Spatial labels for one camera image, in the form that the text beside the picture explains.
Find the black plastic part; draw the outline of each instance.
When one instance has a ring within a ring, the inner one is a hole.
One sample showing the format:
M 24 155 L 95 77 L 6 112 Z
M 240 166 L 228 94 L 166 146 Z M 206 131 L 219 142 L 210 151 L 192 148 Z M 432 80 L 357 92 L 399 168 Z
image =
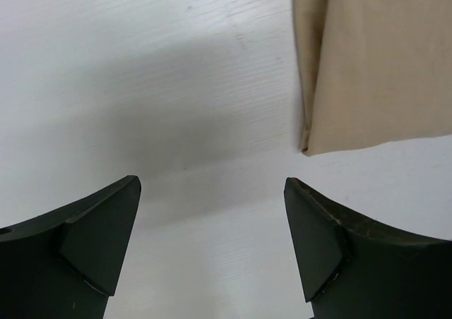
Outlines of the black plastic part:
M 382 224 L 294 178 L 285 204 L 315 319 L 452 318 L 452 241 Z
M 0 318 L 103 318 L 140 194 L 138 177 L 127 176 L 87 198 L 0 229 Z

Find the white wooden surface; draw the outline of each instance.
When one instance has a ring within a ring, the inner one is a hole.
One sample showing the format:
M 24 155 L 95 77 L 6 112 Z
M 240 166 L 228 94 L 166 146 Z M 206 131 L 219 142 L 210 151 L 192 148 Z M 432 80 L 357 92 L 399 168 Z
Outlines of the white wooden surface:
M 0 227 L 139 175 L 107 319 L 308 318 L 287 176 L 452 238 L 451 138 L 296 153 L 290 7 L 0 0 Z

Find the beige paper bag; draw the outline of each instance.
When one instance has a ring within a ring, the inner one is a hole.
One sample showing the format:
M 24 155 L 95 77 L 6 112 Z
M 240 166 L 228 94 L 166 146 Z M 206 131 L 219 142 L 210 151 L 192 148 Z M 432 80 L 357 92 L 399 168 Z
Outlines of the beige paper bag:
M 307 155 L 452 133 L 452 0 L 294 0 Z

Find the white table surface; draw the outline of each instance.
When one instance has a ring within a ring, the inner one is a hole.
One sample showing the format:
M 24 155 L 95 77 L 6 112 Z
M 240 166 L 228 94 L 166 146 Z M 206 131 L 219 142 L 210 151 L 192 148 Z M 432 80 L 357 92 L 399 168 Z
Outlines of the white table surface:
M 297 176 L 452 238 L 452 138 L 306 158 L 290 0 L 0 0 L 0 227 L 126 174 L 143 194 L 106 319 L 308 318 Z

